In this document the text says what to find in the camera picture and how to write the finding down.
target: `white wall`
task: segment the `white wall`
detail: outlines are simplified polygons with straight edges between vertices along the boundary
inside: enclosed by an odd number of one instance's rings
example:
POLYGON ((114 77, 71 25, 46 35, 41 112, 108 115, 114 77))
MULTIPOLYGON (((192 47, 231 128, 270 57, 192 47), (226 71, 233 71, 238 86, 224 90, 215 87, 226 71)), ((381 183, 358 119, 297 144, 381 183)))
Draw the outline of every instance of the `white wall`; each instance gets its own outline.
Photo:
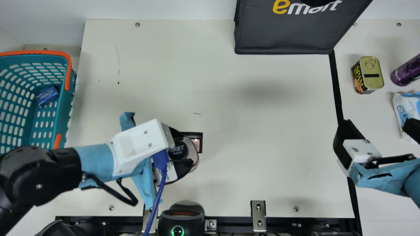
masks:
POLYGON ((7 31, 0 28, 0 52, 22 50, 24 45, 7 31))
MULTIPOLYGON (((0 27, 24 44, 81 45, 86 19, 226 20, 235 6, 236 0, 0 0, 0 27)), ((361 18, 419 19, 419 10, 419 0, 374 0, 361 18)))

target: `white table surface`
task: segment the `white table surface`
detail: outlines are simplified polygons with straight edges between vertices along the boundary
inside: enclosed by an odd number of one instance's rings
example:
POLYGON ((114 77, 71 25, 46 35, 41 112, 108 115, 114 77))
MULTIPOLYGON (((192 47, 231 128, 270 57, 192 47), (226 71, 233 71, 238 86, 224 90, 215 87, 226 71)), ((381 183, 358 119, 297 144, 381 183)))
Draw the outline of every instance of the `white table surface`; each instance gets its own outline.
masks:
MULTIPOLYGON (((420 20, 358 20, 335 47, 344 119, 352 120, 384 157, 420 157, 420 145, 401 138, 392 105, 395 92, 420 92, 420 82, 399 87, 390 78, 394 69, 420 53, 419 42, 420 20), (362 56, 379 59, 385 81, 368 95, 354 91, 350 72, 362 56)), ((410 198, 362 188, 357 188, 357 197, 364 235, 419 235, 420 209, 410 198)))
MULTIPOLYGON (((332 149, 327 55, 236 55, 232 21, 135 22, 86 21, 67 146, 105 142, 120 131, 119 115, 134 111, 137 123, 204 133, 199 167, 165 187, 160 211, 190 200, 206 215, 250 216, 250 200, 265 200, 268 217, 354 217, 332 149)), ((134 183, 123 184, 137 207, 75 190, 33 209, 10 235, 36 233, 56 215, 141 215, 134 183)))

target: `black mark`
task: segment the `black mark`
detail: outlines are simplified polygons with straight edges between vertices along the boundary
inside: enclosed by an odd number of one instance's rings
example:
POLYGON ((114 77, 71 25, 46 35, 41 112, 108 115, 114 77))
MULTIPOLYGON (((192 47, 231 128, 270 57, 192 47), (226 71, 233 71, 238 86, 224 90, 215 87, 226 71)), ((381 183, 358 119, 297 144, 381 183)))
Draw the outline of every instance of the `black mark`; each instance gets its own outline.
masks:
POLYGON ((376 78, 379 77, 379 74, 364 74, 365 78, 376 78))
POLYGON ((375 175, 375 176, 369 177, 368 179, 381 178, 381 177, 385 177, 385 176, 391 176, 392 177, 392 175, 390 173, 386 173, 386 174, 375 175))

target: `white wet wipes package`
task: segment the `white wet wipes package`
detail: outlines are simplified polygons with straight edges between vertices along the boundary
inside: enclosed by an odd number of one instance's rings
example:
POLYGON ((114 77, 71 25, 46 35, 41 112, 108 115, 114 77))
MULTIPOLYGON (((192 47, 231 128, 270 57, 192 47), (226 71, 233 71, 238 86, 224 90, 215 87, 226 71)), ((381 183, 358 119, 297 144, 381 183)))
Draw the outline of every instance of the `white wet wipes package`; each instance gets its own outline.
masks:
POLYGON ((413 141, 413 139, 402 130, 402 127, 404 126, 405 121, 410 118, 420 120, 420 92, 415 94, 395 93, 392 103, 394 104, 394 111, 402 138, 407 141, 413 141))

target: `emart logo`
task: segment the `emart logo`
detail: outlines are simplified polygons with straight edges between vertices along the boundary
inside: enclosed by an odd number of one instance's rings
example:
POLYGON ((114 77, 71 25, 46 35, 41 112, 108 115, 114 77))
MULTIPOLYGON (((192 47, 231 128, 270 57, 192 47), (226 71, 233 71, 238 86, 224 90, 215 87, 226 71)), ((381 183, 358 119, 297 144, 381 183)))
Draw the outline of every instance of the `emart logo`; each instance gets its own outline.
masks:
POLYGON ((299 15, 301 12, 305 15, 307 13, 313 14, 321 11, 337 10, 337 5, 343 1, 337 0, 335 2, 329 3, 325 6, 311 8, 310 6, 304 3, 293 3, 290 4, 290 0, 276 0, 273 6, 273 12, 276 14, 284 14, 287 12, 288 15, 294 14, 299 15))

